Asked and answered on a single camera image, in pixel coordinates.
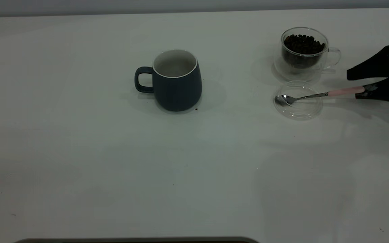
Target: clear glass saucer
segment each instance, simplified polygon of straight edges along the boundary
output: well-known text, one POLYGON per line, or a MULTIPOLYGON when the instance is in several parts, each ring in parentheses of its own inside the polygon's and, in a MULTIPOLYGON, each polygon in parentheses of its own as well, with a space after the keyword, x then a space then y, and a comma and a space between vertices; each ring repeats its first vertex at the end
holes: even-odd
POLYGON ((274 98, 277 95, 287 95, 294 98, 299 98, 308 95, 318 94, 319 92, 312 87, 308 82, 304 81, 290 81, 279 88, 274 96, 273 103, 277 111, 293 120, 309 120, 318 116, 323 107, 322 98, 309 98, 298 100, 293 104, 286 103, 285 105, 278 104, 274 98))

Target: dark blue mug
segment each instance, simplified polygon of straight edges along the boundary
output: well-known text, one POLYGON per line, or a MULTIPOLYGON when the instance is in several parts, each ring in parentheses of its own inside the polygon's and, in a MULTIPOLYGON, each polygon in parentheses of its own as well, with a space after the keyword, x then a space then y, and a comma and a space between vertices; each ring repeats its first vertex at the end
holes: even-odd
POLYGON ((154 59, 152 67, 136 70, 134 86, 139 92, 154 93, 157 102, 169 111, 189 109, 199 101, 202 93, 198 60, 186 50, 162 52, 154 59), (140 85, 139 74, 151 74, 153 86, 140 85))

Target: mug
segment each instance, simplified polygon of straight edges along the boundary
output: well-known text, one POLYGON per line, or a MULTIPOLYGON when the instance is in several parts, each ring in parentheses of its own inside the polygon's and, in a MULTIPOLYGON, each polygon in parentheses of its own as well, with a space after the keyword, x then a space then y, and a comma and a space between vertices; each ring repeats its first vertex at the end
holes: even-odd
POLYGON ((277 72, 288 80, 308 81, 319 76, 326 68, 335 66, 341 58, 338 48, 330 47, 327 37, 321 32, 307 27, 296 27, 285 31, 275 52, 274 66, 277 72), (313 37, 324 48, 315 54, 302 54, 292 51, 285 45, 285 40, 292 36, 313 37), (336 59, 327 64, 328 53, 337 54, 336 59))
POLYGON ((157 102, 169 111, 179 112, 194 106, 201 98, 202 81, 196 57, 186 50, 159 54, 152 67, 136 70, 134 86, 139 92, 154 93, 157 102), (139 74, 151 74, 153 86, 139 84, 139 74))

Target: glass cup handle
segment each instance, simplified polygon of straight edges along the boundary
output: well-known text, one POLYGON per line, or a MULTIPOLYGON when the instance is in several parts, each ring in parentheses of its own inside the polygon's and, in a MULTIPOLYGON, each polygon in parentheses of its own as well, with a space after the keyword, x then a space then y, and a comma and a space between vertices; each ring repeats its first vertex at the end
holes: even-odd
POLYGON ((327 66, 324 69, 331 68, 331 67, 337 65, 337 63, 340 62, 340 59, 341 59, 341 51, 338 48, 330 47, 330 48, 328 48, 328 52, 334 52, 337 57, 334 58, 333 60, 329 61, 327 63, 327 66))

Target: pink spoon handle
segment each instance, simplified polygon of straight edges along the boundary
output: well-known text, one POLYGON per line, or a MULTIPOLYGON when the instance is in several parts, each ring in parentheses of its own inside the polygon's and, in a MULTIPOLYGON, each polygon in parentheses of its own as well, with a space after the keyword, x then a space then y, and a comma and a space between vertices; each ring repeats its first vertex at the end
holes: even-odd
POLYGON ((342 96, 342 95, 352 95, 364 92, 365 89, 363 86, 347 88, 347 89, 338 89, 328 92, 328 96, 342 96))

